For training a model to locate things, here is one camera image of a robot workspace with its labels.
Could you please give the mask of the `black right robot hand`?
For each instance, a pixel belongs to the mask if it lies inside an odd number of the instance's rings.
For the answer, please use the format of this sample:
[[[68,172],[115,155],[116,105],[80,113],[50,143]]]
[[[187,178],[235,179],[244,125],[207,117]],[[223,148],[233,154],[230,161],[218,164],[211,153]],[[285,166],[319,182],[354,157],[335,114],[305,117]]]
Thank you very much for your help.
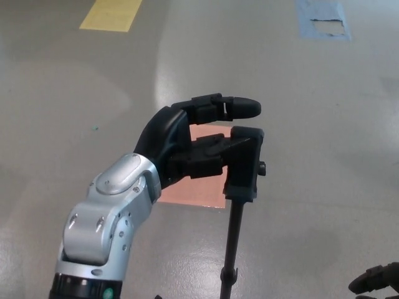
[[[349,290],[357,295],[356,298],[372,298],[363,294],[386,287],[391,287],[397,292],[395,296],[388,298],[398,298],[398,262],[369,268],[348,286]]]

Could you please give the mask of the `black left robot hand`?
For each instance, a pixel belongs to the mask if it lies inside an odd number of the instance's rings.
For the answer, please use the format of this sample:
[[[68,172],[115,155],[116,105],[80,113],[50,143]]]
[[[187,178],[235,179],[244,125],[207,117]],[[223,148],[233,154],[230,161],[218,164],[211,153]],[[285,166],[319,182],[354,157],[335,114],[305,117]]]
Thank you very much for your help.
[[[187,176],[219,176],[225,166],[248,164],[253,138],[247,133],[231,133],[228,138],[218,133],[193,141],[190,126],[254,118],[260,113],[259,102],[220,93],[174,103],[163,107],[147,123],[134,152],[155,165],[162,188]]]

